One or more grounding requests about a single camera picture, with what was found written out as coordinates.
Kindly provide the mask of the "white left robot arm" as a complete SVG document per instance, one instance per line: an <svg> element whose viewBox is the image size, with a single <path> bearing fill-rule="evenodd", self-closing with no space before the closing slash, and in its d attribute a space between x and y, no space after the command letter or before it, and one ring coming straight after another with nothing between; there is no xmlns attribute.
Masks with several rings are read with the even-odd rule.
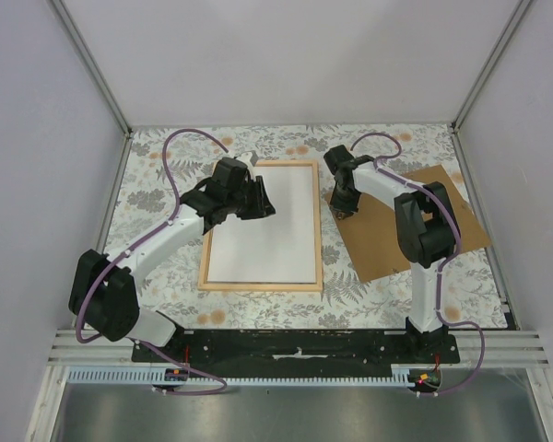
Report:
<svg viewBox="0 0 553 442"><path fill-rule="evenodd" d="M88 250L76 268L68 307L76 328L89 325L111 342L123 338L152 344L164 361L184 351L178 325L164 314L141 307L137 288L156 267L190 241L201 238L231 215L256 220L274 215L261 175L258 156L245 152L223 157L210 177L186 192L170 217L142 237L110 253Z"/></svg>

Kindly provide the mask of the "brown cardboard backing board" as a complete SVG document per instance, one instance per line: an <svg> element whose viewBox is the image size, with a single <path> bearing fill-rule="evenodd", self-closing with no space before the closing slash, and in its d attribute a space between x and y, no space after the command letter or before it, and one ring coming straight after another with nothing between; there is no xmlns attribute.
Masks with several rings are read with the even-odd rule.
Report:
<svg viewBox="0 0 553 442"><path fill-rule="evenodd" d="M463 253L491 245L488 234L443 166L407 172L405 177L425 184L438 181L444 185L460 229ZM359 200L359 211L347 219L337 220L335 224L362 283L410 268L398 245L394 211L387 205L364 195Z"/></svg>

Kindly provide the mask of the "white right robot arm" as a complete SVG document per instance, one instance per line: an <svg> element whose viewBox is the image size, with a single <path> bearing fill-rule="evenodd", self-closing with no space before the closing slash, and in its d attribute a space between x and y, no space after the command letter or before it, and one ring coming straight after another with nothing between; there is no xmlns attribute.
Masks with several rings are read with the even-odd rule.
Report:
<svg viewBox="0 0 553 442"><path fill-rule="evenodd" d="M406 356L425 362L437 351L431 332L446 325L441 318L443 267L461 249L461 235L443 184L423 184L376 164L370 156L353 156L345 146L326 151L324 162L334 176L329 206L342 220L359 211L360 197L369 195L394 211L399 250L410 262L412 306L404 339Z"/></svg>

